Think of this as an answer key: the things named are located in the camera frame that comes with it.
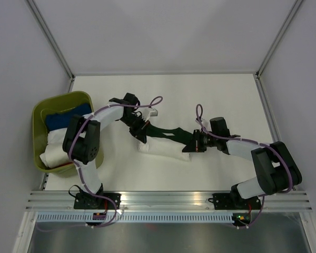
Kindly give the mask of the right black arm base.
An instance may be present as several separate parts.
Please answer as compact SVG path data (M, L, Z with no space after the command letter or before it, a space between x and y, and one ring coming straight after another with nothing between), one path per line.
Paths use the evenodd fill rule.
M261 201L258 197L242 199L233 197L230 193L213 193L208 202L214 205L215 210L260 210Z

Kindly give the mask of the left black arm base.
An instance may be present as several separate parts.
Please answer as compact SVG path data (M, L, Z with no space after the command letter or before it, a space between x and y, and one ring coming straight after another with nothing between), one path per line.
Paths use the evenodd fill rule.
M87 192L79 192L75 196L74 209L77 210L115 210L114 205L106 198L111 199L116 209L120 207L121 194L119 193L104 193L104 198L94 197Z

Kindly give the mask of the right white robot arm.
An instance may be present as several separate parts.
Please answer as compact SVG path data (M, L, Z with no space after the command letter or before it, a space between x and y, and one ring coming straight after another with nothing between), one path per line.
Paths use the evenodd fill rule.
M250 198L288 192L302 182L302 174L287 146L281 142L258 144L231 135L223 117L210 120L211 131L194 130L185 153L205 152L208 147L253 162L256 176L231 187L230 203L244 207Z

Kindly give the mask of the white green raglan t-shirt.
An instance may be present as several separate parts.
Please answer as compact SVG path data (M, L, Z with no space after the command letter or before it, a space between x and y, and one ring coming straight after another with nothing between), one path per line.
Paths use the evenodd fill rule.
M182 150L190 143L192 133L182 128L161 129L151 124L145 128L144 133L146 142L138 141L139 152L190 162L190 154Z

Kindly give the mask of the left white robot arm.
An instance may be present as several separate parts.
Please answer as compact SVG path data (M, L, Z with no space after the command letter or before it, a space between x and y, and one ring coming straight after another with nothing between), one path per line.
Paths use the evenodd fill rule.
M100 149L100 133L111 123L120 120L129 127L133 137L145 143L147 123L135 113L139 107L138 98L127 93L123 99L112 98L107 106L84 116L74 115L70 119L62 148L75 164L82 190L88 193L86 203L94 209L104 204L102 183L95 162Z

